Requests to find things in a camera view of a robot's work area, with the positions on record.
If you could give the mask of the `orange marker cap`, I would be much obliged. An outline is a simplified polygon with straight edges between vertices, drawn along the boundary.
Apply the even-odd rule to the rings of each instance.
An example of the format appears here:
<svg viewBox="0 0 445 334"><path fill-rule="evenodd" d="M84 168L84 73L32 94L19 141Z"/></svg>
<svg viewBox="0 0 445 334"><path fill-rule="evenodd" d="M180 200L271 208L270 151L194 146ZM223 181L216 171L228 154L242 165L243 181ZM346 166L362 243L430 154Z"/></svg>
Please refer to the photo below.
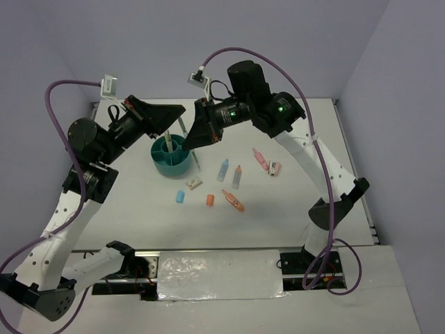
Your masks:
<svg viewBox="0 0 445 334"><path fill-rule="evenodd" d="M214 195L213 194L208 194L207 195L207 200L206 200L206 205L207 206L213 206L214 204Z"/></svg>

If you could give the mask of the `orange highlighter marker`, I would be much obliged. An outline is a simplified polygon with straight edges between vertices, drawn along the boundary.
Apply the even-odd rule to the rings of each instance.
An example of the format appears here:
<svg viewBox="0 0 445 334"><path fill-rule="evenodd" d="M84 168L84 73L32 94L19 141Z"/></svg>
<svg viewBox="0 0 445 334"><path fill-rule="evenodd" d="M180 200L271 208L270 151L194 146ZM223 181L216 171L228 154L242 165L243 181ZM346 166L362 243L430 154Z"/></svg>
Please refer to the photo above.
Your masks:
<svg viewBox="0 0 445 334"><path fill-rule="evenodd" d="M233 189L238 189L239 188L239 184L241 181L241 176L242 176L242 169L241 166L238 165L234 171L234 177L232 180L232 188Z"/></svg>

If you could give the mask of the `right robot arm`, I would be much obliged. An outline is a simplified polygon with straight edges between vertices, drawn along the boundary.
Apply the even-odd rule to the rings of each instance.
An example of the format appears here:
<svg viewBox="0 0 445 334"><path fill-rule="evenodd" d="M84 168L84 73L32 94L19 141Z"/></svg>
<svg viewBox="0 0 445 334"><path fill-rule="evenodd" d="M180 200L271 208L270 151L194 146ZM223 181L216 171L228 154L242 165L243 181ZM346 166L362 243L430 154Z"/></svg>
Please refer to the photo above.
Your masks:
<svg viewBox="0 0 445 334"><path fill-rule="evenodd" d="M320 193L309 209L313 223L305 242L302 264L318 272L327 262L322 251L335 228L365 194L369 182L349 173L326 145L309 130L304 109L289 93L272 93L262 67L241 61L227 70L232 96L216 104L204 98L195 101L195 119L184 141L192 150L221 141L223 130L251 121L259 131L280 144L308 174Z"/></svg>

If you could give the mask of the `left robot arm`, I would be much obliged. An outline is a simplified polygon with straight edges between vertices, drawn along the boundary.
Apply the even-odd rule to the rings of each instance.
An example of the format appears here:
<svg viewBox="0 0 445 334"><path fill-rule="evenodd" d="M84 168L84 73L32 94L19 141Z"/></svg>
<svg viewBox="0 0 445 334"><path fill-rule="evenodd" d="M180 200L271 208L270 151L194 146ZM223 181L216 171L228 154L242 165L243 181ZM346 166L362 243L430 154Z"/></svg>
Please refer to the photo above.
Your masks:
<svg viewBox="0 0 445 334"><path fill-rule="evenodd" d="M56 210L27 258L1 274L1 292L49 321L70 309L75 296L109 275L147 277L150 264L120 241L67 266L83 230L110 193L118 171L111 164L140 137L162 135L184 112L180 104L148 104L133 95L124 115L104 129L90 118L74 121L66 141L76 159L62 185Z"/></svg>

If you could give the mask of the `blue highlighter marker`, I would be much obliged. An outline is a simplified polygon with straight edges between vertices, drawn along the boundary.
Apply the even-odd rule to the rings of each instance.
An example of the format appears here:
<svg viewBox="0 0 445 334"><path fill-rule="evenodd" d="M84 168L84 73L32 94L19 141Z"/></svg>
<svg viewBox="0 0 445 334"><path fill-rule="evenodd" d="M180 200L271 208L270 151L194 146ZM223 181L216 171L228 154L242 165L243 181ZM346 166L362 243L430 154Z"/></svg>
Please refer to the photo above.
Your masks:
<svg viewBox="0 0 445 334"><path fill-rule="evenodd" d="M229 168L229 161L228 159L224 160L221 164L220 170L218 171L217 181L223 182L227 173L227 170Z"/></svg>

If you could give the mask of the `blue marker cap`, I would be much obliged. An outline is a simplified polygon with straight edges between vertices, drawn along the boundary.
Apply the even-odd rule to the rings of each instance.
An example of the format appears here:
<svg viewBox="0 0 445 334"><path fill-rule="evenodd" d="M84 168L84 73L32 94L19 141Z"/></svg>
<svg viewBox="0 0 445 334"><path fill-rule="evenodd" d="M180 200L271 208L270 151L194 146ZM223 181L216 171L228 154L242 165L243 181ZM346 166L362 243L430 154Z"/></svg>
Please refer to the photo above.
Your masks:
<svg viewBox="0 0 445 334"><path fill-rule="evenodd" d="M183 190L178 190L177 196L176 196L176 203L182 204L184 202L185 193Z"/></svg>

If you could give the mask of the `yellow thin pen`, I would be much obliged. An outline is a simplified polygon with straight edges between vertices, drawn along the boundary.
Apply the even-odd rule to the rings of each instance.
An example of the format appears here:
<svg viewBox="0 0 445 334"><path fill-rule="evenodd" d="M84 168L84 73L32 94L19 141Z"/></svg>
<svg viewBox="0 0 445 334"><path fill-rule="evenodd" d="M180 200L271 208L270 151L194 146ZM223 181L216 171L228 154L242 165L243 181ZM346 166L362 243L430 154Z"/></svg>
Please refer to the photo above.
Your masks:
<svg viewBox="0 0 445 334"><path fill-rule="evenodd" d="M174 152L171 135L168 130L165 132L164 137L165 137L165 144L166 144L168 152L169 153Z"/></svg>

